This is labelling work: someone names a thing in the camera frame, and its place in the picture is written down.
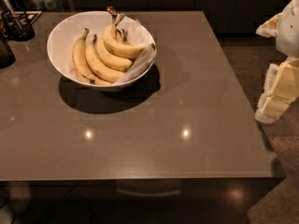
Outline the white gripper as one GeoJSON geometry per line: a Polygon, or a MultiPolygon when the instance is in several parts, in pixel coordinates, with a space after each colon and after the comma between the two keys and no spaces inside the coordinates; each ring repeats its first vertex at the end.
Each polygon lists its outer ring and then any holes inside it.
{"type": "Polygon", "coordinates": [[[256,34],[276,37],[276,48],[289,56],[284,63],[271,63],[265,76],[263,94],[255,119],[261,123],[278,120],[299,97],[299,0],[291,0],[278,13],[260,25],[256,34]]]}

